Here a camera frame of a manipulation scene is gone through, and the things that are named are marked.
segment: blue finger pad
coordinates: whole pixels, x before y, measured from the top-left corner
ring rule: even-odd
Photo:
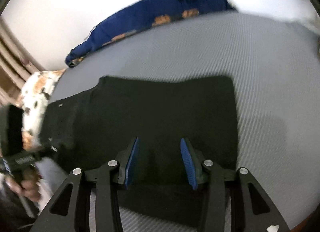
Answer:
[[[134,141],[134,145],[132,147],[132,151],[131,151],[127,166],[125,167],[124,185],[126,186],[126,188],[128,188],[128,186],[132,183],[134,167],[137,163],[138,150],[139,150],[139,138],[136,138],[136,140]]]
[[[194,190],[196,190],[198,188],[198,183],[196,180],[196,169],[192,162],[192,158],[189,153],[185,139],[181,139],[180,150],[181,150],[184,167],[186,169],[186,173],[188,176],[189,184],[192,186]]]

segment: gray textured mat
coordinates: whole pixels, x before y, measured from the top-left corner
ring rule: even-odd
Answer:
[[[188,19],[88,56],[62,76],[51,102],[94,87],[104,75],[167,81],[232,76],[239,115],[238,166],[249,168],[293,228],[320,201],[316,40],[298,24],[238,13]],[[122,214],[125,231],[147,231],[142,223],[159,222]],[[150,231],[168,231],[156,223],[149,226]]]

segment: blue pillow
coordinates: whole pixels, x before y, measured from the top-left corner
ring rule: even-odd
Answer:
[[[156,25],[226,10],[234,10],[227,0],[141,0],[99,23],[70,51],[65,63],[74,67],[88,53]]]

